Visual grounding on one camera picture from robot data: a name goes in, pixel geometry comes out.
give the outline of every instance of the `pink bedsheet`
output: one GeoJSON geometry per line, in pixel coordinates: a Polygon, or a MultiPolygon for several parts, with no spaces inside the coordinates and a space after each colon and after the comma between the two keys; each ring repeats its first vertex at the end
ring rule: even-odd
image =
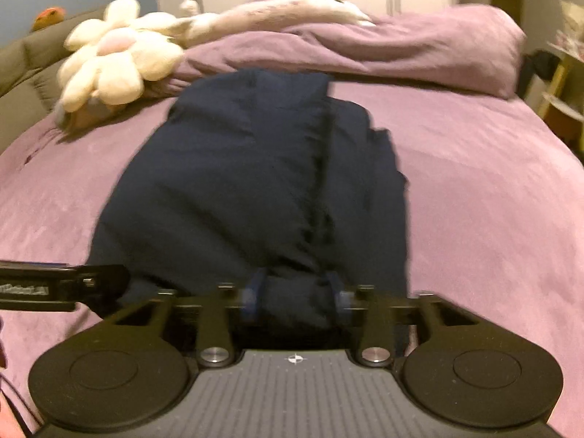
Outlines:
{"type": "MultiPolygon", "coordinates": [[[[500,14],[475,9],[483,16],[500,14]]],[[[330,26],[306,25],[285,34],[229,36],[189,50],[173,78],[151,94],[176,94],[193,78],[256,65],[416,78],[508,97],[521,33],[510,18],[483,19],[483,38],[489,34],[486,21],[508,31],[495,28],[491,35],[500,38],[491,45],[469,38],[465,51],[457,52],[453,29],[460,23],[459,30],[468,30],[469,11],[448,10],[449,17],[434,20],[413,16],[416,23],[410,26],[404,16],[367,34],[363,28],[347,32],[335,25],[335,33],[330,26]],[[448,37],[441,36],[440,26],[448,37]],[[398,37],[404,28],[410,28],[407,37],[398,37]],[[483,59],[482,47],[490,51],[483,59]]],[[[565,385],[551,424],[568,438],[584,436],[581,165],[513,98],[389,81],[339,82],[333,92],[366,107],[377,126],[392,132],[410,181],[411,289],[443,294],[553,353],[565,385]]],[[[49,116],[2,153],[0,258],[82,263],[116,180],[171,103],[135,105],[118,123],[68,142],[49,116]]],[[[0,316],[5,376],[29,405],[26,376],[36,357],[96,321],[85,307],[71,314],[1,311],[0,316]]],[[[18,402],[5,384],[2,389],[18,402]]],[[[31,418],[29,423],[34,427],[31,418]]]]}

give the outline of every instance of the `folded clothing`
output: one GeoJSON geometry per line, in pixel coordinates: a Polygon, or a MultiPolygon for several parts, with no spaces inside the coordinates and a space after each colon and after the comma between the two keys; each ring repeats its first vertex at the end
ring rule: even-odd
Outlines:
{"type": "Polygon", "coordinates": [[[407,295],[406,183],[389,134],[328,97],[329,82],[246,69],[188,87],[119,179],[88,263],[129,268],[125,301],[244,287],[265,269],[274,335],[334,327],[329,271],[407,295]]]}

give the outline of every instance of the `black robotic device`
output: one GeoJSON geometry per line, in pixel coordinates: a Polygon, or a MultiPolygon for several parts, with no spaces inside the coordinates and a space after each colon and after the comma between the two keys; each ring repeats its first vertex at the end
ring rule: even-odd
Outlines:
{"type": "MultiPolygon", "coordinates": [[[[116,266],[4,265],[0,308],[103,305],[127,281],[116,266]]],[[[249,348],[256,300],[230,284],[205,297],[163,290],[56,345],[28,378],[46,420],[36,436],[560,436],[546,424],[563,385],[554,358],[443,298],[346,289],[339,344],[325,350],[249,348]],[[405,358],[399,324],[418,338],[405,358]]]]}

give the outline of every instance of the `orange plush toy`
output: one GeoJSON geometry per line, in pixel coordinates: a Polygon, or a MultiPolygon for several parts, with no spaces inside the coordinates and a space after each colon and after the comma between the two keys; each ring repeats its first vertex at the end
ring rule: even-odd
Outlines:
{"type": "Polygon", "coordinates": [[[65,10],[55,6],[54,8],[47,8],[34,20],[33,27],[30,32],[42,30],[47,26],[60,23],[65,19],[65,10]]]}

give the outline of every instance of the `gray ribbed panel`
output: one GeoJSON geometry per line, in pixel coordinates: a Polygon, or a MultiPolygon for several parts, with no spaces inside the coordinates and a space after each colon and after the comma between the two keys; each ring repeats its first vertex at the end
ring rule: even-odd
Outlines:
{"type": "MultiPolygon", "coordinates": [[[[239,364],[200,374],[186,398],[149,424],[106,438],[486,438],[414,406],[393,376],[353,364],[344,351],[249,351],[239,364]]],[[[42,438],[81,438],[47,427],[42,438]]],[[[552,438],[542,424],[498,438],[552,438]]]]}

